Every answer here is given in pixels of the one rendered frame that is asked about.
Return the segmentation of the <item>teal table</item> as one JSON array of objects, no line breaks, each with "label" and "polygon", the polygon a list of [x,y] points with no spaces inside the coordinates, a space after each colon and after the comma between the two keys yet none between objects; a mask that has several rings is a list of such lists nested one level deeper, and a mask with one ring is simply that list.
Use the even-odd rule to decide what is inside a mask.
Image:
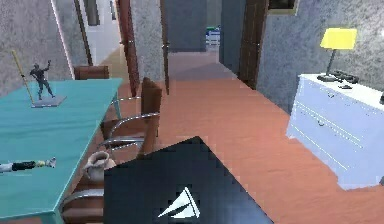
[{"label": "teal table", "polygon": [[63,224],[58,207],[122,80],[53,81],[57,107],[33,108],[20,88],[0,98],[0,163],[57,159],[54,168],[0,174],[0,221]]}]

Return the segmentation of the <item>brown chair with chrome frame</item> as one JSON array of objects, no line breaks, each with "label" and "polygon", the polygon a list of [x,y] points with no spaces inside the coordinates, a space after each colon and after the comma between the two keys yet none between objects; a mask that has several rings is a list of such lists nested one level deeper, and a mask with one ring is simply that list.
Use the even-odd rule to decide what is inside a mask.
[{"label": "brown chair with chrome frame", "polygon": [[64,224],[103,224],[104,182],[81,178],[72,183],[60,205]]},{"label": "brown chair with chrome frame", "polygon": [[104,141],[100,143],[110,153],[136,145],[137,158],[154,151],[160,121],[162,89],[150,78],[141,85],[139,114],[103,121],[100,124]]},{"label": "brown chair with chrome frame", "polygon": [[76,80],[108,79],[109,70],[107,66],[77,66],[74,75]]}]

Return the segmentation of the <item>brown room door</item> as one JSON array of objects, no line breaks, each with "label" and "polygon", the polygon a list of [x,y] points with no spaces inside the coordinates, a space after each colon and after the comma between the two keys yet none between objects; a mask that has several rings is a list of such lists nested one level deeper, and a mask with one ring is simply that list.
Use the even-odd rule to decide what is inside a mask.
[{"label": "brown room door", "polygon": [[238,78],[256,88],[260,49],[269,0],[246,0],[240,47]]},{"label": "brown room door", "polygon": [[170,94],[170,84],[169,84],[169,70],[168,70],[168,37],[167,37],[167,18],[166,18],[166,8],[165,0],[160,0],[160,11],[161,11],[161,25],[162,25],[162,50],[163,50],[163,59],[164,59],[164,81],[167,95]]},{"label": "brown room door", "polygon": [[116,0],[116,4],[119,16],[121,44],[124,47],[131,95],[135,97],[140,81],[132,23],[131,0]]}]

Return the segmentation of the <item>yellow shade table lamp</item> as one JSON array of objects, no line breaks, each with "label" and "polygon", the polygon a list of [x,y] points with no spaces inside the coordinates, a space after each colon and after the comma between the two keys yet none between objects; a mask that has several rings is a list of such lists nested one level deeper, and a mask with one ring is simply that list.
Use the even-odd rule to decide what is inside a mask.
[{"label": "yellow shade table lamp", "polygon": [[329,63],[324,75],[318,75],[322,82],[334,82],[335,77],[330,75],[332,64],[338,50],[352,50],[356,43],[357,30],[355,28],[327,28],[320,42],[324,49],[332,51]]}]

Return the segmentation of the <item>gold framed dark picture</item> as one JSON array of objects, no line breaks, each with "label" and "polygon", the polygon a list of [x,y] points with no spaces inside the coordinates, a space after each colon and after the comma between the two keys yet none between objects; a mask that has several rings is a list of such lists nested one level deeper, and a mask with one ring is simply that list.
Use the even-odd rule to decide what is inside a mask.
[{"label": "gold framed dark picture", "polygon": [[300,0],[269,0],[268,13],[271,15],[296,15]]}]

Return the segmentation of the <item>beige clay vase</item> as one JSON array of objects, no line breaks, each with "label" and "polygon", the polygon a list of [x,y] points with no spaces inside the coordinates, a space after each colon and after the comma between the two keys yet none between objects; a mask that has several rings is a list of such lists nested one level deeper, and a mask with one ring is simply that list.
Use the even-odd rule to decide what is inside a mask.
[{"label": "beige clay vase", "polygon": [[94,182],[104,180],[104,171],[116,165],[115,161],[110,158],[110,155],[105,151],[93,153],[83,167],[85,176]]}]

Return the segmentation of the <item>black laptop with white logo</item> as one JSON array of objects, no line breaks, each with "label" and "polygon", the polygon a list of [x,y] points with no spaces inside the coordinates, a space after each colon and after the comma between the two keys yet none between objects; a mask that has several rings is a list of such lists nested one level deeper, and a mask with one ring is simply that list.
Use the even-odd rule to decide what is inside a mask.
[{"label": "black laptop with white logo", "polygon": [[104,224],[274,224],[198,136],[105,172]]}]

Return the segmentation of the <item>grey figure statue on base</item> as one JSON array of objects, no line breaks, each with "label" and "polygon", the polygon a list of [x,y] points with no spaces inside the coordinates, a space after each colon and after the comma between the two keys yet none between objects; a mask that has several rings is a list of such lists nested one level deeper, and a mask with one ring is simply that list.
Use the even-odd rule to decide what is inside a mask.
[{"label": "grey figure statue on base", "polygon": [[[45,107],[58,107],[65,99],[65,96],[56,96],[48,79],[45,77],[45,73],[50,69],[51,61],[47,62],[45,68],[41,68],[38,63],[33,65],[33,69],[30,71],[29,75],[32,76],[38,85],[38,99],[32,104],[34,108],[45,108]],[[43,97],[43,90],[48,91],[49,97]]]}]

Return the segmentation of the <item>black and white stick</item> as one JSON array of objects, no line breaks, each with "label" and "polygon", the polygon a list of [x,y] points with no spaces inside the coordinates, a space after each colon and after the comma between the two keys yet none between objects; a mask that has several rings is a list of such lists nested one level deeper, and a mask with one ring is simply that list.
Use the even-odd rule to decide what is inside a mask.
[{"label": "black and white stick", "polygon": [[38,167],[51,167],[56,166],[57,159],[52,157],[48,160],[36,160],[36,161],[23,161],[23,162],[11,162],[0,164],[0,173],[16,172],[27,169],[34,169]]}]

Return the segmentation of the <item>yellow wooden bat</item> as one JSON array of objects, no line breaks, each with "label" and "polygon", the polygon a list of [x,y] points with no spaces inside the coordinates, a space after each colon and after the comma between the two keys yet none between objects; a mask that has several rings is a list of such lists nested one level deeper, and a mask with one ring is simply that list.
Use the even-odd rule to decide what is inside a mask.
[{"label": "yellow wooden bat", "polygon": [[33,103],[34,103],[34,99],[33,99],[33,97],[32,97],[32,94],[31,94],[31,91],[30,91],[30,88],[29,88],[29,85],[28,85],[28,81],[27,81],[27,79],[26,79],[26,77],[25,77],[25,75],[24,75],[24,72],[23,72],[23,70],[22,70],[21,64],[20,64],[20,62],[19,62],[17,53],[16,53],[15,50],[11,50],[11,54],[12,54],[12,56],[13,56],[13,59],[14,59],[15,63],[16,63],[16,66],[17,66],[17,69],[18,69],[18,71],[19,71],[19,74],[20,74],[20,76],[21,76],[21,78],[22,78],[22,80],[23,80],[24,86],[26,87],[26,90],[27,90],[27,92],[28,92],[28,95],[29,95],[29,98],[30,98],[30,100],[31,100],[31,103],[33,104]]}]

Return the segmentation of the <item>white chest of drawers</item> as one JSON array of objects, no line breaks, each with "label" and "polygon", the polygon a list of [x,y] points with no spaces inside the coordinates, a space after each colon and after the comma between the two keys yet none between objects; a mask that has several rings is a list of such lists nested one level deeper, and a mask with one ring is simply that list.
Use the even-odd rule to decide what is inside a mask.
[{"label": "white chest of drawers", "polygon": [[[352,89],[340,89],[342,85]],[[384,185],[381,95],[361,84],[322,82],[315,74],[301,74],[286,136],[328,166],[341,188]]]}]

